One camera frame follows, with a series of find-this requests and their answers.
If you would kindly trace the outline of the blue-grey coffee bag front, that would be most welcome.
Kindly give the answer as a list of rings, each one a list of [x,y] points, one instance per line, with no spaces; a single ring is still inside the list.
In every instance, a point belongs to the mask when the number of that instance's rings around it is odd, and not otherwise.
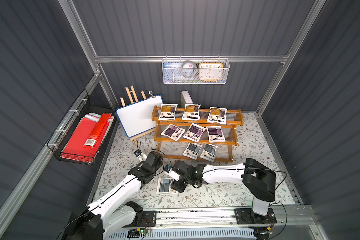
[[[177,193],[176,190],[172,189],[173,179],[171,178],[159,178],[157,185],[157,194],[172,194],[175,195]]]

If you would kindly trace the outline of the blue-grey coffee bag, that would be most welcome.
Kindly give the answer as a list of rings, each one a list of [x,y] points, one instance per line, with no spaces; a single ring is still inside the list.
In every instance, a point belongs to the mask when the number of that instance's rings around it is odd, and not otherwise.
[[[157,185],[157,194],[172,194],[175,195],[177,193],[176,190],[172,189],[173,179],[171,178],[159,178]]]
[[[201,149],[202,149],[202,145],[196,143],[189,143],[185,151],[183,152],[183,156],[196,160],[198,158]]]
[[[218,146],[216,145],[205,144],[201,151],[200,158],[209,162],[214,162],[217,148]]]

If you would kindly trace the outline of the blue-grey coffee bag back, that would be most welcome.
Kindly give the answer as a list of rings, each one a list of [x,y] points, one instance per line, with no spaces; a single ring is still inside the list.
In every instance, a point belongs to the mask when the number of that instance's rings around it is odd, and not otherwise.
[[[200,158],[209,162],[214,162],[217,148],[218,146],[216,145],[205,144],[201,151]]]

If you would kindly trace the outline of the purple coffee bag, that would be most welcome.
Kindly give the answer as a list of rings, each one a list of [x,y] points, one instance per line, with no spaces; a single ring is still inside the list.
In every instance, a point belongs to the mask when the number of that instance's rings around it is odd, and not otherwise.
[[[219,143],[226,141],[221,126],[206,127],[206,131],[208,132],[208,139],[210,143]]]
[[[183,135],[183,137],[188,140],[191,140],[193,142],[199,142],[199,140],[201,139],[201,136],[205,130],[206,130],[206,128],[204,128],[200,125],[191,124],[190,127],[188,128],[188,130]]]
[[[178,141],[184,134],[185,129],[169,124],[161,133],[162,136]]]

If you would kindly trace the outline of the orange wooden three-tier shelf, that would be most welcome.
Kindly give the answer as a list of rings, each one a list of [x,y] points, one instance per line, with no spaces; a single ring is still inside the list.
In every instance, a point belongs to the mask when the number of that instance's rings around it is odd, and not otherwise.
[[[161,108],[154,107],[152,120],[157,122],[154,140],[158,142],[158,150],[163,142],[171,143],[193,143],[226,145],[228,156],[226,158],[215,157],[216,162],[232,163],[234,161],[233,146],[239,144],[237,126],[243,126],[244,116],[241,110],[228,110],[226,113],[226,124],[209,123],[210,111],[200,109],[198,121],[182,120],[184,108],[177,108],[174,120],[160,120]]]

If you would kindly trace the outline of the yellow coffee bag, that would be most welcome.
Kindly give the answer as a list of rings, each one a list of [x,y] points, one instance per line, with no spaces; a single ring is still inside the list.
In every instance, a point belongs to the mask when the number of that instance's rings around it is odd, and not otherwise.
[[[226,108],[210,107],[210,113],[208,115],[207,122],[225,125],[227,123],[227,111],[228,109]]]
[[[200,120],[200,109],[201,105],[198,104],[185,104],[185,110],[182,116],[183,121],[198,121]]]
[[[175,120],[176,110],[178,104],[161,104],[161,111],[159,114],[159,120]]]

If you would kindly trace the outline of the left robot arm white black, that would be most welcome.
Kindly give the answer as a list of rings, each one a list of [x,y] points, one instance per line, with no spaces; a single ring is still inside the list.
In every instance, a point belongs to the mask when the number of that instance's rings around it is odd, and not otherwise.
[[[104,240],[125,226],[140,225],[143,208],[127,200],[163,168],[163,156],[149,153],[146,160],[130,169],[126,177],[106,195],[89,204],[77,217],[71,215],[70,222],[60,233],[62,239]]]

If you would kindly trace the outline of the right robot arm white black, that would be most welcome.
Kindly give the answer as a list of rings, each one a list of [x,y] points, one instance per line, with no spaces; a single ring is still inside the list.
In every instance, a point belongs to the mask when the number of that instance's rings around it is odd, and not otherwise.
[[[164,172],[173,179],[171,188],[179,193],[188,185],[197,189],[216,183],[245,185],[254,196],[252,213],[256,216],[267,216],[271,202],[276,199],[276,172],[254,159],[227,167],[207,164],[194,167],[178,160],[173,166],[166,165]]]

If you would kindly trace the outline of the red long box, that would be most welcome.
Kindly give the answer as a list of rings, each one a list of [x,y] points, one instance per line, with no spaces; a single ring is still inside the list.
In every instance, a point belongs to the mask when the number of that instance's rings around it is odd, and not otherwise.
[[[112,116],[111,113],[102,114],[102,116],[98,120],[96,126],[94,127],[94,129],[90,133],[88,139],[84,143],[85,146],[93,147],[96,144],[97,140],[100,137],[100,134],[101,134],[103,128],[105,127],[105,125],[107,124],[107,122],[111,118],[111,116]]]

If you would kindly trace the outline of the wooden easel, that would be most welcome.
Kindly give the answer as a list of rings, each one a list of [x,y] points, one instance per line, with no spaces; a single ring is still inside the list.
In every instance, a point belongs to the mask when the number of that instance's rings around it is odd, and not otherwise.
[[[137,93],[135,91],[134,86],[125,87],[125,90],[127,92],[128,99],[131,104],[137,103],[140,100],[138,99]],[[125,107],[127,104],[125,103],[124,98],[120,97],[121,105],[122,107]]]

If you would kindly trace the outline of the round tape roll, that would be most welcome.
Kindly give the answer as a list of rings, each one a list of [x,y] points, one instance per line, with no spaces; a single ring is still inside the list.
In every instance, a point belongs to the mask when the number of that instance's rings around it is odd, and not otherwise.
[[[181,75],[185,79],[194,79],[196,64],[193,61],[184,61],[181,65]]]

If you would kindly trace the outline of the yellow square clock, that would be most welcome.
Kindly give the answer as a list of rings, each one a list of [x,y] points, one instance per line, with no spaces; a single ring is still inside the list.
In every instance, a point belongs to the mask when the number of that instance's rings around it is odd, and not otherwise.
[[[223,63],[200,63],[199,79],[205,82],[216,82],[223,78]]]

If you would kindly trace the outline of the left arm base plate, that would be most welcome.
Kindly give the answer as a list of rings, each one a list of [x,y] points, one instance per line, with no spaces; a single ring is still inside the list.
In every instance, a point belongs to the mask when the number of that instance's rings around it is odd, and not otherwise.
[[[157,219],[157,211],[142,211],[137,213],[135,219],[123,228],[142,228],[155,227]]]

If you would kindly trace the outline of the white whiteboard blue frame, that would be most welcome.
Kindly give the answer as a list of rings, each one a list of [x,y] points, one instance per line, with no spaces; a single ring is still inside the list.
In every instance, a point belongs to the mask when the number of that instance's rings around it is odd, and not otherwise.
[[[118,108],[116,115],[128,138],[135,137],[143,132],[154,129],[156,122],[152,121],[154,107],[163,103],[161,95],[139,101],[128,106]]]

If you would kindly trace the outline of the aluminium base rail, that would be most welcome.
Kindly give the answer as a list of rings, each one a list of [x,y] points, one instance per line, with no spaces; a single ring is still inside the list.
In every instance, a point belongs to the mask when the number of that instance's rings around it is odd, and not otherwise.
[[[247,227],[312,225],[318,220],[312,206],[309,205],[272,205],[277,223],[250,224]],[[191,208],[191,209],[157,209],[156,228],[213,228],[218,226],[238,225],[235,207]]]

